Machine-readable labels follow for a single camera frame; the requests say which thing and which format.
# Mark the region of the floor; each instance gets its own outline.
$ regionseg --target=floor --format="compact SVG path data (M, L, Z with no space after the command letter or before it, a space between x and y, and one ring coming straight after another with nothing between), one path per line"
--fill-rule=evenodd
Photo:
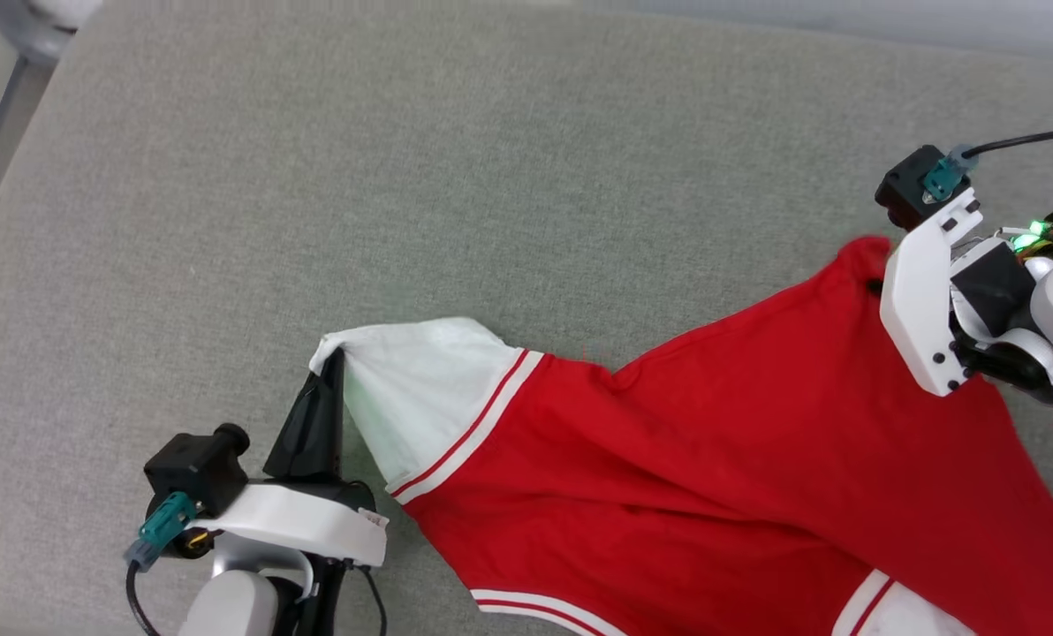
M14 80L8 84L0 107L0 185L17 145L20 145L28 128L31 117L43 97L46 83L52 79L52 69L19 64Z

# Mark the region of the red and white jersey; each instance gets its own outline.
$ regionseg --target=red and white jersey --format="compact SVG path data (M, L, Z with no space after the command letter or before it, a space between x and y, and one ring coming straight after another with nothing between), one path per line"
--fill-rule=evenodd
M1053 500L1000 396L911 378L862 238L612 374L465 318L325 337L483 612L592 636L1053 635Z

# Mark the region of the red fabric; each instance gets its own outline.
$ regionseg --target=red fabric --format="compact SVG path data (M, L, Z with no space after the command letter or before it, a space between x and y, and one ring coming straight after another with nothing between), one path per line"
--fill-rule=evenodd
M830 633L871 567L975 632L1053 635L1051 496L994 387L915 385L867 286L887 254L851 243L616 375L542 359L405 510L468 588L629 636Z

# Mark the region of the gray fabric surface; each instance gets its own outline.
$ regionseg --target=gray fabric surface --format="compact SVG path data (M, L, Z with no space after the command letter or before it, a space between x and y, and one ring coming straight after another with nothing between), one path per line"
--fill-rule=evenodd
M2 624L136 633L142 463L233 421L259 475L324 332L471 315L617 366L897 235L871 194L921 142L1053 128L1053 63L570 8L192 4L92 20L0 192ZM1039 217L1053 144L975 184L988 226ZM1053 489L1049 412L1012 410ZM345 470L381 485L353 431ZM382 508L390 633L562 633L481 616ZM206 573L141 580L164 633ZM341 604L376 633L357 579Z

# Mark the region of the white stripe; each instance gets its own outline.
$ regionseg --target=white stripe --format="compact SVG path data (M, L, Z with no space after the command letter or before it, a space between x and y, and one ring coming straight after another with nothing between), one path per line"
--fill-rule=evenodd
M552 615L550 612L543 611L532 611L529 608L512 608L511 605L479 605L479 612L486 613L512 613L516 616L530 616L534 618L541 618L542 620L550 620L552 623L560 624L573 633L577 633L578 636L598 636L596 633L592 633L589 629L582 628L582 625L577 624L572 620L563 619L558 615Z
M559 615L558 618L560 618L560 615L565 615L572 619L580 620L583 623L589 624L591 628L596 629L596 631L603 633L604 636L624 636L624 632L620 631L620 629L614 628L614 625L607 622L607 620L600 618L599 616L596 616L594 613L583 611L583 609L578 608L578 605L572 605L565 602L565 600L554 599L554 597L551 596L523 595L523 593L519 592L499 592L496 590L473 590L471 591L471 596L474 597L475 602L479 603L479 608L483 612L504 612L511 611L512 609L518 609L511 608L509 605L483 604L483 600L506 600L511 603L523 603L526 605L541 608L543 611L557 612ZM549 616L542 616L539 618L552 620ZM583 629L582 631L578 631L574 628L571 629L574 632L587 633Z
M441 463L441 466L433 471L433 474L426 476L423 480L419 480L419 482L413 482L413 485L406 488L400 495L394 496L394 499L397 499L398 503L403 505L416 499L417 496L429 494L429 492L434 491L439 484L444 483L444 480L449 479L450 476L453 476L454 472L457 472L458 468L462 466L468 458L471 458L471 454L495 430L495 424L502 417L502 412L506 411L508 403L511 403L511 398L514 398L519 387L526 381L526 378L530 378L531 372L535 371L535 366L538 366L540 359L542 359L542 354L539 354L539 352L528 352L525 357L523 357L522 363L508 378L506 383L503 383L502 390L495 397L495 401L491 402L491 408L486 410L486 414L483 415L483 419L480 420L479 425L475 426L475 431L471 431L470 438L459 444L455 453L444 463Z
M857 625L857 621L865 615L869 603L873 602L885 583L887 583L887 575L878 569L874 569L865 582L858 585L857 591L853 592L853 596L849 597L849 602L845 604L841 615L836 617L836 622L833 623L833 636L853 636L853 629Z

